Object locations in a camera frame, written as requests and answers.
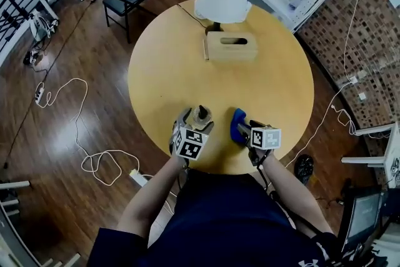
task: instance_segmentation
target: wooden floor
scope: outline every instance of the wooden floor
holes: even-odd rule
[[[54,61],[89,1],[59,0],[54,5],[60,25],[37,69],[46,68]],[[146,0],[143,6],[160,14],[182,1],[185,0]],[[143,173],[154,174],[167,156],[141,129],[131,107],[127,86],[134,43],[152,16],[136,11],[129,19],[132,44],[127,44],[124,30],[116,24],[106,27],[101,0],[90,6],[49,73],[46,91],[56,91],[71,78],[85,79],[89,92],[78,121],[81,144],[89,153],[123,149],[141,160]],[[0,69],[2,162],[6,160],[36,85],[44,77],[43,73],[34,73],[22,64],[31,37],[29,33],[24,35]],[[282,160],[283,163],[290,161],[314,133],[334,94],[318,67],[313,62],[311,66],[315,81],[311,121],[301,141]],[[136,167],[135,160],[121,154],[116,158],[123,174],[111,187],[102,185],[81,170],[84,155],[75,145],[75,127],[71,119],[76,115],[83,95],[84,85],[76,82],[60,93],[52,107],[41,109],[34,104],[8,159],[9,167],[1,170],[1,179],[27,179],[32,183],[32,188],[18,190],[21,217],[17,225],[23,240],[41,262],[48,258],[66,261],[79,252],[84,259],[78,265],[84,265],[98,228],[114,227],[125,205],[138,190],[128,176]],[[338,101],[335,105],[341,108]],[[328,114],[306,152],[316,162],[309,188],[315,197],[326,199],[320,200],[320,204],[337,232],[342,209],[336,203],[327,208],[326,201],[339,196],[346,178],[352,178],[360,186],[372,183],[365,166],[341,164],[340,159],[343,155],[362,156],[365,152],[358,139],[350,137],[347,129],[336,121],[334,113]],[[118,169],[105,158],[99,170],[100,177],[111,181],[117,174]],[[155,236],[162,231],[167,216],[164,213],[158,219],[154,226]]]

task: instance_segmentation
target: dark blue shirt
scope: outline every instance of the dark blue shirt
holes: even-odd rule
[[[324,241],[334,239],[323,234]],[[88,266],[325,266],[321,247],[295,230],[250,175],[191,171],[175,214],[147,249],[138,235],[99,230]]]

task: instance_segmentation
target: lamp base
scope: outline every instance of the lamp base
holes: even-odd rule
[[[206,34],[208,34],[209,31],[223,31],[223,30],[221,29],[220,23],[213,23],[212,25],[206,28]]]

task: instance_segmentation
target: human arm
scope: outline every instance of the human arm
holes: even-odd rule
[[[310,191],[271,153],[262,163],[282,203],[293,213],[307,220],[318,230],[332,233],[317,201]],[[312,237],[315,235],[300,221],[294,220],[298,230]]]
[[[184,159],[173,154],[161,170],[137,192],[126,206],[117,230],[148,239],[150,227],[163,207],[175,179],[185,165]]]

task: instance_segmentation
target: table lamp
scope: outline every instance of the table lamp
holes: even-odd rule
[[[196,0],[194,3],[194,14],[201,19],[214,22],[206,28],[209,31],[222,31],[221,23],[241,23],[251,8],[248,0]]]

